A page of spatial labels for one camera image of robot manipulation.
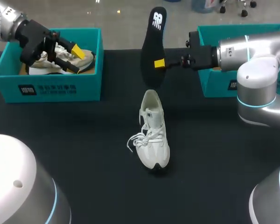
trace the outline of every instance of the shoe box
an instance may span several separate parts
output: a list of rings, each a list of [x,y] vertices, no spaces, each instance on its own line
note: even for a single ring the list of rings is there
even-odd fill
[[[26,75],[22,49],[9,42],[0,58],[0,92],[6,103],[99,101],[104,48],[99,28],[60,28],[61,36],[96,54],[94,69],[81,74]]]
[[[245,24],[199,26],[200,45],[218,46],[223,39],[274,32],[280,30],[280,24]],[[222,72],[220,68],[206,69],[198,72],[205,97],[236,97],[237,72]],[[278,93],[280,94],[280,72],[278,79]]]

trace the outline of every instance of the chair wheel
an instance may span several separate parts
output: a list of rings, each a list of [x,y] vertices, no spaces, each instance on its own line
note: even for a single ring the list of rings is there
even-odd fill
[[[222,6],[221,8],[220,8],[220,13],[225,13],[226,12],[226,8],[225,8],[225,6]]]
[[[256,6],[257,6],[256,1],[251,1],[251,2],[250,2],[250,7],[251,7],[251,8],[255,8]]]
[[[241,15],[242,15],[242,17],[246,17],[246,16],[248,15],[247,10],[244,10],[244,9],[243,9]]]

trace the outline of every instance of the black tablecloth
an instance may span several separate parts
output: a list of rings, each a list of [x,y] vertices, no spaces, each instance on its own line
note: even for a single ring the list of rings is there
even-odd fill
[[[149,174],[126,148],[146,91],[139,61],[139,50],[105,51],[100,102],[7,105],[0,95],[0,133],[32,149],[73,224],[250,224],[251,191],[280,166],[280,131],[244,124],[234,98],[203,98],[196,73],[172,69],[158,90],[170,170]]]

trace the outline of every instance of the robotic arm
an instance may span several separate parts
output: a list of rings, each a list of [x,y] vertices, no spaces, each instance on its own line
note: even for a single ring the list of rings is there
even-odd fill
[[[43,51],[48,53],[48,61],[59,65],[64,71],[79,72],[79,68],[56,57],[56,42],[69,53],[83,59],[82,50],[74,42],[65,40],[60,32],[51,31],[34,20],[0,1],[0,40],[18,41],[23,48],[20,61],[31,66],[39,60]]]
[[[240,118],[249,124],[280,129],[280,95],[276,93],[280,31],[222,40],[218,47],[200,46],[196,32],[189,36],[186,45],[191,47],[192,54],[182,57],[182,65],[194,70],[238,70]]]

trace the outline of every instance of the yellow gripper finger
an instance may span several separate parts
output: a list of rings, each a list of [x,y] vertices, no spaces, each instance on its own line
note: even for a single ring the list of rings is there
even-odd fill
[[[75,46],[73,47],[73,49],[71,50],[71,54],[73,54],[74,56],[80,58],[80,59],[84,59],[85,54],[84,52],[78,47],[78,45],[75,44]]]

